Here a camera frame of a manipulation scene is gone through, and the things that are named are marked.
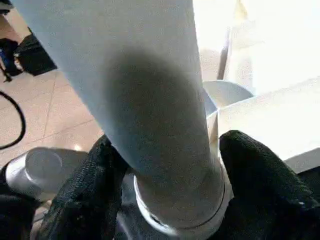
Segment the gloved hand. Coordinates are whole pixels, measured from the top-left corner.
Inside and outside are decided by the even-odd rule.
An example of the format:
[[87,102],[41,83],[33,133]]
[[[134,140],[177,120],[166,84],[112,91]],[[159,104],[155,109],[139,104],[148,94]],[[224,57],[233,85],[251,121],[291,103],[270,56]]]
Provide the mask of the gloved hand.
[[53,199],[38,239],[113,239],[127,167],[102,136]]
[[231,130],[220,152],[234,199],[212,239],[320,239],[320,204],[268,147]]

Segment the white pipe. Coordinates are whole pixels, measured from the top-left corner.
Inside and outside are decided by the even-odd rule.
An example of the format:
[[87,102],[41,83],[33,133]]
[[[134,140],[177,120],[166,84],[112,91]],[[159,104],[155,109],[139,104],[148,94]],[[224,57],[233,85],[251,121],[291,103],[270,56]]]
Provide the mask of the white pipe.
[[146,209],[196,228],[219,208],[191,0],[12,0],[114,147]]

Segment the silver cylinder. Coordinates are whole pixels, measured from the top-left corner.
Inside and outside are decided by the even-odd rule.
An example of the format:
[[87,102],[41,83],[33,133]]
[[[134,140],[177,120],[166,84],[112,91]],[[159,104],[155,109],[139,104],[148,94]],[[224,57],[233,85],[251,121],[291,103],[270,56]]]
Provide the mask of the silver cylinder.
[[87,155],[82,151],[36,147],[9,162],[5,179],[17,193],[39,201],[51,200]]

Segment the black cable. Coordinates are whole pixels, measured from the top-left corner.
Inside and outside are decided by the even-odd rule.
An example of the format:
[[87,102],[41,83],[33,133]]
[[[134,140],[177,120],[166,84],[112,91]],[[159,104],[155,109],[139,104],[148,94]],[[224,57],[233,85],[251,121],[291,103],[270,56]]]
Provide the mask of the black cable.
[[19,107],[18,103],[9,95],[7,95],[6,93],[4,93],[3,91],[0,90],[0,95],[3,96],[5,99],[7,99],[10,103],[12,103],[12,105],[14,106],[14,108],[17,110],[19,117],[21,119],[21,131],[20,131],[20,135],[18,136],[18,138],[16,140],[14,140],[13,142],[0,146],[0,150],[3,149],[7,149],[10,148],[14,145],[16,145],[17,143],[19,143],[25,136],[26,134],[26,119],[25,116],[21,110],[21,108]]

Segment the tiled floor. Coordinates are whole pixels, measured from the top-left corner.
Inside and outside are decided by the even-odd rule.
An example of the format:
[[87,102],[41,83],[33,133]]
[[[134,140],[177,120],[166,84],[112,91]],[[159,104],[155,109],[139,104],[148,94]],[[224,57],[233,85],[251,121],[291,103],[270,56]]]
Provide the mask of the tiled floor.
[[[0,89],[21,106],[26,134],[16,146],[0,151],[0,167],[35,147],[90,150],[102,130],[68,84],[64,75],[50,71],[33,77],[22,73]],[[20,132],[20,120],[9,102],[0,98],[0,145],[13,141]]]

